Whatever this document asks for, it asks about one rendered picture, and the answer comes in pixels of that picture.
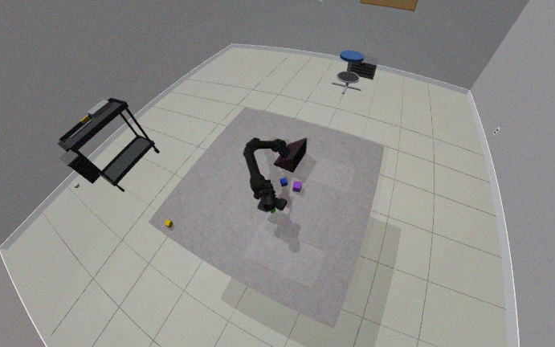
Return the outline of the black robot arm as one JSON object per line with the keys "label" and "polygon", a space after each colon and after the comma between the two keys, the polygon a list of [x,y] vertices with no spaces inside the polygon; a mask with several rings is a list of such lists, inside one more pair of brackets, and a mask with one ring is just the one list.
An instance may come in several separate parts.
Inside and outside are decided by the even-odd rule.
{"label": "black robot arm", "polygon": [[[257,209],[269,212],[275,209],[274,188],[271,184],[271,179],[265,180],[264,176],[259,172],[259,167],[254,155],[254,151],[257,149],[271,149],[272,152],[278,151],[281,158],[287,157],[292,150],[289,150],[286,146],[286,142],[279,138],[274,141],[261,141],[257,137],[248,141],[244,148],[243,156],[246,159],[247,167],[251,175],[251,189],[258,198],[261,198]],[[259,193],[261,190],[263,191]]]}

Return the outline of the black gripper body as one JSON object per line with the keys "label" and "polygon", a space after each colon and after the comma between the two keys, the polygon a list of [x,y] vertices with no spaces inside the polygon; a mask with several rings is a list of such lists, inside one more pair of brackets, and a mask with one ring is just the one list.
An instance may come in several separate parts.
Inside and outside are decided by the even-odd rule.
{"label": "black gripper body", "polygon": [[[253,196],[255,199],[259,200],[259,198],[255,194]],[[283,211],[284,207],[287,205],[287,200],[283,198],[279,199],[275,197],[275,205],[277,210]]]}

